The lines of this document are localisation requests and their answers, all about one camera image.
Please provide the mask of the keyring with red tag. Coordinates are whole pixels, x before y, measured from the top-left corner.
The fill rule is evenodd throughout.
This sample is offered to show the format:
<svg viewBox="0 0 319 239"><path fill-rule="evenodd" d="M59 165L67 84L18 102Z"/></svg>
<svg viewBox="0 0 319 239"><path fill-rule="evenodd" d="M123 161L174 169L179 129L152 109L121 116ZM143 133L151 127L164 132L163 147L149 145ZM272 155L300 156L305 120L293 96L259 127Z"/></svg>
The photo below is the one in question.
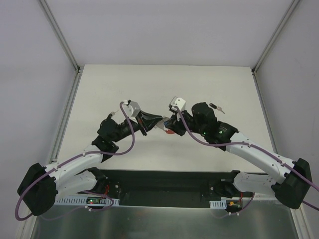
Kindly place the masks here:
<svg viewBox="0 0 319 239"><path fill-rule="evenodd" d="M171 129L166 129L163 125L165 120L161 120L160 122L158 122L156 125L155 125L155 128L159 128L161 130L163 130L166 134L175 134L174 131L172 131Z"/></svg>

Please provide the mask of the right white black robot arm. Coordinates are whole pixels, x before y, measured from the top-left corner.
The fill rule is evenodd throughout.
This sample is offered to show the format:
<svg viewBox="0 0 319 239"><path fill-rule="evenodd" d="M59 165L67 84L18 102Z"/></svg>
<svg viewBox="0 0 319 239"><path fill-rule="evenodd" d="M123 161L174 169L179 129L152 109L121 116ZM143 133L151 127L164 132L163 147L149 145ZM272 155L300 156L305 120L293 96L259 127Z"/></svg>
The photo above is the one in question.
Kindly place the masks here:
<svg viewBox="0 0 319 239"><path fill-rule="evenodd" d="M173 98L169 110L173 113L165 127L183 136L188 133L196 142L219 148L253 164L264 174L239 172L224 184L225 193L236 196L240 192L273 195L283 205L298 209L314 186L309 163L292 160L256 145L237 128L218 121L214 110L205 102L197 103L191 113L185 110L186 101Z"/></svg>

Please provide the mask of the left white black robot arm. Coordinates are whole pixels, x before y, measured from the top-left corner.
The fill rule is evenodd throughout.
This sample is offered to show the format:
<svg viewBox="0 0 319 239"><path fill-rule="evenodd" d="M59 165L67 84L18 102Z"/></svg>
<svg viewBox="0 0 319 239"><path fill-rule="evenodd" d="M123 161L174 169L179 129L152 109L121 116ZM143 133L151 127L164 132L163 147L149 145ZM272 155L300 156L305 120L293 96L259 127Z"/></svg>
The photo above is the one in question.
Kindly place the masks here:
<svg viewBox="0 0 319 239"><path fill-rule="evenodd" d="M105 176L97 169L97 165L119 156L116 142L127 136L134 136L136 131L147 135L162 119L162 116L140 111L134 120L126 119L116 123L112 114L103 120L97 131L98 136L80 154L64 161L41 166L32 165L17 193L20 196L15 208L17 220L19 206L24 202L32 215L40 216L48 211L54 203L66 196L81 191L102 193L105 189Z"/></svg>

